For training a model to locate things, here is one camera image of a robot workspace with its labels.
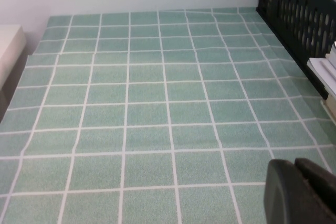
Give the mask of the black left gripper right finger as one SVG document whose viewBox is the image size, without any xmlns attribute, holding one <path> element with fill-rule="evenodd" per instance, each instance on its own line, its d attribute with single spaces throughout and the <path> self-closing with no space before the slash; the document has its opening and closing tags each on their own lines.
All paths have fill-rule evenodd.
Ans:
<svg viewBox="0 0 336 224">
<path fill-rule="evenodd" d="M 329 222 L 335 223 L 335 175 L 307 158 L 296 158 L 295 167 L 312 191 L 321 212 Z"/>
</svg>

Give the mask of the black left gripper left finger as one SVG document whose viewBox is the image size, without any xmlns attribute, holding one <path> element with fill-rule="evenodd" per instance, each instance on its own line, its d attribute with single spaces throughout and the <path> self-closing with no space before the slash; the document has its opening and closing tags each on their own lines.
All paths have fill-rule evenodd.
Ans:
<svg viewBox="0 0 336 224">
<path fill-rule="evenodd" d="M 266 223 L 323 223 L 325 212 L 302 173 L 289 161 L 273 159 L 267 168 Z"/>
</svg>

